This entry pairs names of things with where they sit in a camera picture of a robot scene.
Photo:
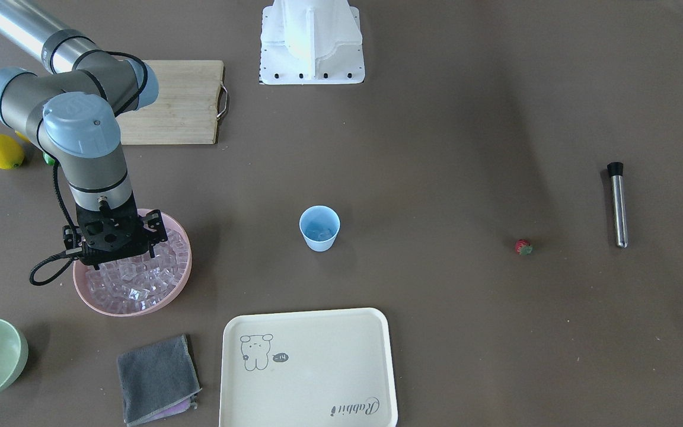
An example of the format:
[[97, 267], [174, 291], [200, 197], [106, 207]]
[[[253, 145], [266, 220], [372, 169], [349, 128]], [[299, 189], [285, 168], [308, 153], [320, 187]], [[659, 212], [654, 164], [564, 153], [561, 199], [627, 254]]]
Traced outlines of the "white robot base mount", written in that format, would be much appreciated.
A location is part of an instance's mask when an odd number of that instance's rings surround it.
[[364, 82], [360, 11], [349, 2], [274, 1], [261, 17], [261, 84]]

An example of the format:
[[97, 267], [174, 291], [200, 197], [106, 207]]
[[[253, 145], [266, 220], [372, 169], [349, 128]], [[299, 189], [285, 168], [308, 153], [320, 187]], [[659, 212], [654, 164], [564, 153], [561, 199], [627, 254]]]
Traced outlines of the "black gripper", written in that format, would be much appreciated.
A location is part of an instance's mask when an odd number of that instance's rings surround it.
[[[142, 254], [155, 257], [155, 246], [168, 241], [167, 229], [162, 211], [150, 210], [138, 215], [135, 194], [116, 208], [100, 210], [98, 195], [91, 199], [97, 210], [85, 208], [89, 202], [87, 194], [76, 200], [78, 226], [83, 236], [81, 251], [76, 256], [87, 266], [96, 266], [112, 260], [128, 259]], [[62, 229], [66, 251], [79, 248], [79, 231], [72, 226]]]

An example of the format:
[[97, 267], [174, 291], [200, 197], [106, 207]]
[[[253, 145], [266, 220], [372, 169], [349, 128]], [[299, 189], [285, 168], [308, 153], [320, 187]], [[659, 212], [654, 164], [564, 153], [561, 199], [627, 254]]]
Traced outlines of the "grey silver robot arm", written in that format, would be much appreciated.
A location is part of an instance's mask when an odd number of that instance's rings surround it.
[[87, 266], [153, 255], [167, 232], [160, 211], [136, 210], [117, 117], [154, 103], [154, 71], [100, 49], [32, 1], [0, 1], [0, 34], [47, 71], [0, 69], [0, 121], [62, 167], [78, 219], [65, 255]]

